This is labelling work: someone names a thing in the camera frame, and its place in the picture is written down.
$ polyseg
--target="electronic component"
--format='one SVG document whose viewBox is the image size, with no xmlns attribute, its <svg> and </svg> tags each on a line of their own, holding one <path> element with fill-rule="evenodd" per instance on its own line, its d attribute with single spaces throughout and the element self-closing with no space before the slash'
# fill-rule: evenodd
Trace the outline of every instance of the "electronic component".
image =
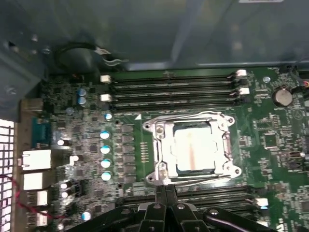
<svg viewBox="0 0 309 232">
<path fill-rule="evenodd" d="M 112 79 L 111 79 L 111 76 L 109 75 L 101 75 L 100 76 L 100 82 L 102 83 L 111 83 L 112 82 Z"/>
<path fill-rule="evenodd" d="M 77 161 L 83 161 L 84 157 L 83 157 L 83 155 L 74 155 L 74 156 L 72 156 L 72 159 L 73 159 L 74 162 L 77 162 Z"/>
<path fill-rule="evenodd" d="M 110 159 L 104 159 L 104 160 L 102 160 L 102 162 L 101 162 L 101 166 L 103 167 L 103 168 L 109 168 L 110 167 L 110 165 L 111 165 L 111 160 Z"/>
<path fill-rule="evenodd" d="M 89 221 L 94 216 L 94 210 L 93 209 L 87 209 L 82 213 L 82 220 L 83 221 Z"/>
<path fill-rule="evenodd" d="M 106 114 L 105 115 L 105 119 L 106 120 L 111 120 L 112 119 L 112 115 L 111 114 Z"/>
<path fill-rule="evenodd" d="M 61 189 L 68 189 L 68 188 L 71 188 L 73 186 L 73 183 L 72 181 L 66 181 L 66 182 L 63 182 L 61 185 L 60 185 L 60 188 Z"/>
<path fill-rule="evenodd" d="M 73 194 L 73 190 L 71 188 L 65 190 L 64 192 L 61 193 L 62 198 L 68 198 Z"/>
<path fill-rule="evenodd" d="M 27 213 L 27 226 L 28 227 L 47 227 L 53 219 L 40 213 Z"/>
<path fill-rule="evenodd" d="M 125 165 L 124 171 L 126 174 L 134 174 L 136 170 L 136 167 L 134 165 Z"/>
<path fill-rule="evenodd" d="M 285 88 L 278 88 L 273 93 L 273 101 L 276 106 L 286 107 L 292 104 L 293 96 L 289 90 Z"/>
<path fill-rule="evenodd" d="M 64 150 L 31 150 L 23 152 L 21 163 L 23 171 L 34 171 L 66 165 L 69 158 Z"/>
<path fill-rule="evenodd" d="M 133 141 L 133 137 L 129 135 L 124 135 L 121 137 L 121 142 L 122 143 L 130 143 Z"/>
<path fill-rule="evenodd" d="M 122 133 L 133 132 L 133 126 L 131 126 L 131 125 L 123 125 L 123 126 L 121 127 L 121 132 L 122 132 Z"/>
<path fill-rule="evenodd" d="M 124 146 L 122 146 L 122 152 L 123 152 L 123 153 L 134 152 L 134 146 L 131 146 L 131 145 L 124 145 Z"/>
<path fill-rule="evenodd" d="M 108 131 L 102 131 L 100 134 L 101 139 L 108 139 L 111 136 L 111 134 Z"/>
<path fill-rule="evenodd" d="M 71 146 L 72 143 L 71 143 L 70 140 L 59 139 L 59 140 L 57 141 L 57 145 L 58 145 L 58 146 Z"/>
<path fill-rule="evenodd" d="M 27 192 L 28 206 L 45 206 L 51 202 L 51 192 L 49 190 Z"/>
<path fill-rule="evenodd" d="M 103 147 L 101 147 L 100 151 L 102 154 L 108 154 L 111 151 L 111 147 L 108 145 L 104 145 Z"/>
<path fill-rule="evenodd" d="M 101 102 L 111 102 L 112 101 L 112 97 L 110 94 L 101 94 L 100 96 L 100 100 Z"/>
<path fill-rule="evenodd" d="M 84 98 L 84 97 L 79 97 L 79 98 L 77 99 L 77 103 L 78 103 L 79 105 L 81 105 L 82 107 L 85 107 L 86 102 L 87 102 L 87 100 L 86 100 L 86 98 Z"/>
<path fill-rule="evenodd" d="M 56 182 L 54 170 L 46 170 L 39 173 L 24 174 L 23 190 L 42 190 Z"/>
<path fill-rule="evenodd" d="M 102 173 L 102 175 L 101 175 L 101 178 L 102 178 L 102 180 L 104 180 L 104 181 L 110 180 L 111 177 L 112 177 L 112 175 L 111 175 L 110 172 L 104 172 L 104 173 Z"/>
<path fill-rule="evenodd" d="M 134 163 L 135 162 L 135 156 L 134 155 L 125 155 L 123 156 L 123 162 L 124 163 Z"/>
<path fill-rule="evenodd" d="M 58 225 L 57 225 L 57 229 L 62 231 L 64 230 L 67 226 L 71 225 L 72 223 L 72 220 L 68 219 L 68 218 L 65 218 L 65 219 L 62 219 Z"/>
</svg>

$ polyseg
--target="motherboard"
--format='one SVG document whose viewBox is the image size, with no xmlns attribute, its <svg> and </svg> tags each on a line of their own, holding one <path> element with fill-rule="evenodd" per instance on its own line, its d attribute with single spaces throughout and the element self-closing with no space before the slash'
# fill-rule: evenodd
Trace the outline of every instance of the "motherboard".
<svg viewBox="0 0 309 232">
<path fill-rule="evenodd" d="M 280 232 L 309 228 L 308 121 L 297 75 L 50 76 L 23 154 L 24 191 L 28 203 L 66 218 L 28 213 L 28 228 L 63 231 L 118 206 L 137 209 L 167 184 L 201 211 L 221 207 Z"/>
</svg>

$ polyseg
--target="ram slot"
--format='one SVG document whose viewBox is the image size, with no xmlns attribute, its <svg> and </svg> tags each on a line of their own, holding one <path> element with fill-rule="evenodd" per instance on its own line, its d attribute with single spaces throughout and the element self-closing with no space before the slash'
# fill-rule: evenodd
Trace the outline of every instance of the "ram slot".
<svg viewBox="0 0 309 232">
<path fill-rule="evenodd" d="M 153 83 L 164 84 L 164 83 L 176 83 L 176 82 L 204 82 L 204 81 L 227 81 L 227 77 L 224 75 L 220 76 L 179 76 L 179 77 L 153 77 L 147 79 L 132 79 L 132 80 L 115 80 L 116 86 L 127 86 L 127 85 L 148 85 Z"/>
<path fill-rule="evenodd" d="M 238 105 L 235 101 L 210 101 L 210 102 L 190 102 L 190 103 L 167 103 L 167 104 L 156 104 L 156 105 L 139 105 L 139 106 L 117 106 L 112 105 L 110 111 L 112 113 L 123 113 L 123 112 L 149 112 L 158 110 L 185 110 L 185 109 L 198 109 L 198 108 L 213 108 L 213 107 L 232 107 Z"/>
<path fill-rule="evenodd" d="M 191 92 L 191 91 L 215 91 L 215 90 L 232 90 L 231 86 L 201 86 L 201 85 L 178 85 L 178 86 L 152 86 L 152 87 L 132 87 L 118 88 L 112 90 L 114 95 L 123 94 L 153 94 L 153 93 L 171 93 L 171 92 Z"/>
</svg>

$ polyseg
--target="chip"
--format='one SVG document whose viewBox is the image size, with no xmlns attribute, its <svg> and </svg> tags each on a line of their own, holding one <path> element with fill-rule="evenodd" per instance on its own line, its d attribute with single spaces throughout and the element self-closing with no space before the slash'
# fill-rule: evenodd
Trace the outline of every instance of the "chip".
<svg viewBox="0 0 309 232">
<path fill-rule="evenodd" d="M 76 170 L 76 175 L 77 176 L 83 176 L 84 172 L 81 169 Z"/>
<path fill-rule="evenodd" d="M 123 142 L 123 143 L 129 143 L 129 142 L 132 142 L 132 141 L 133 141 L 132 136 L 125 135 L 125 136 L 121 137 L 121 142 Z"/>
<path fill-rule="evenodd" d="M 124 170 L 125 170 L 125 173 L 127 174 L 134 174 L 136 167 L 134 165 L 126 165 L 124 166 Z"/>
<path fill-rule="evenodd" d="M 66 123 L 65 122 L 58 122 L 58 129 L 63 130 L 66 128 Z"/>
<path fill-rule="evenodd" d="M 102 189 L 95 191 L 96 197 L 103 197 L 103 194 L 104 194 L 104 190 L 102 190 Z"/>
<path fill-rule="evenodd" d="M 265 148 L 277 147 L 276 134 L 265 134 Z"/>
<path fill-rule="evenodd" d="M 122 133 L 129 133 L 129 132 L 133 132 L 133 126 L 131 125 L 124 125 L 121 128 L 121 132 Z"/>
<path fill-rule="evenodd" d="M 73 128 L 73 132 L 74 132 L 74 133 L 80 133 L 80 132 L 81 132 L 81 126 L 75 126 L 75 127 Z"/>
<path fill-rule="evenodd" d="M 122 147 L 123 153 L 128 153 L 128 152 L 133 152 L 133 151 L 134 151 L 134 146 L 123 146 Z"/>
<path fill-rule="evenodd" d="M 97 152 L 98 151 L 98 146 L 97 145 L 91 145 L 89 150 L 90 150 L 90 152 Z"/>
</svg>

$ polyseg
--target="green circuit board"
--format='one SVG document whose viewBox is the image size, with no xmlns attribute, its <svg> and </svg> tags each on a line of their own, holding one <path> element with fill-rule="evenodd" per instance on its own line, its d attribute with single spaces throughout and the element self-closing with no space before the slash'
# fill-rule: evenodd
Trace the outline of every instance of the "green circuit board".
<svg viewBox="0 0 309 232">
<path fill-rule="evenodd" d="M 237 69 L 176 70 L 151 72 L 111 73 L 113 81 L 120 83 L 154 79 L 149 87 L 162 87 L 156 78 L 202 77 L 230 75 Z M 291 162 L 290 154 L 306 153 L 308 121 L 302 93 L 293 94 L 293 102 L 287 107 L 274 103 L 274 92 L 278 88 L 294 89 L 298 81 L 290 73 L 280 73 L 278 68 L 250 68 L 245 87 L 246 102 L 235 105 L 225 103 L 215 106 L 192 107 L 195 101 L 180 102 L 185 107 L 167 109 L 157 104 L 151 111 L 145 103 L 130 105 L 130 95 L 136 95 L 147 83 L 126 93 L 124 109 L 117 111 L 100 101 L 100 95 L 110 93 L 111 87 L 100 83 L 99 77 L 81 75 L 76 77 L 53 76 L 43 84 L 44 117 L 51 124 L 54 146 L 58 139 L 72 141 L 72 153 L 83 155 L 83 162 L 67 168 L 67 179 L 89 180 L 86 195 L 74 199 L 76 214 L 72 215 L 73 225 L 82 222 L 81 213 L 89 207 L 101 205 L 100 214 L 117 206 L 119 197 L 153 195 L 154 186 L 145 182 L 145 177 L 154 171 L 154 147 L 152 133 L 143 129 L 143 123 L 162 115 L 196 114 L 204 111 L 222 112 L 232 116 L 235 123 L 229 128 L 231 156 L 233 163 L 241 168 L 242 174 L 224 183 L 182 188 L 179 191 L 208 189 L 214 186 L 252 186 L 263 189 L 259 197 L 268 199 L 267 214 L 259 216 L 259 221 L 278 231 L 296 231 L 297 225 L 309 228 L 309 178 L 304 157 L 299 163 Z M 86 90 L 86 104 L 78 104 L 77 92 Z M 147 99 L 151 95 L 141 95 Z M 108 131 L 110 137 L 102 139 L 100 134 Z M 109 146 L 111 152 L 101 153 L 101 148 Z M 124 156 L 131 161 L 125 163 Z M 101 162 L 112 161 L 108 168 Z M 102 173 L 111 173 L 109 181 L 103 181 Z"/>
</svg>

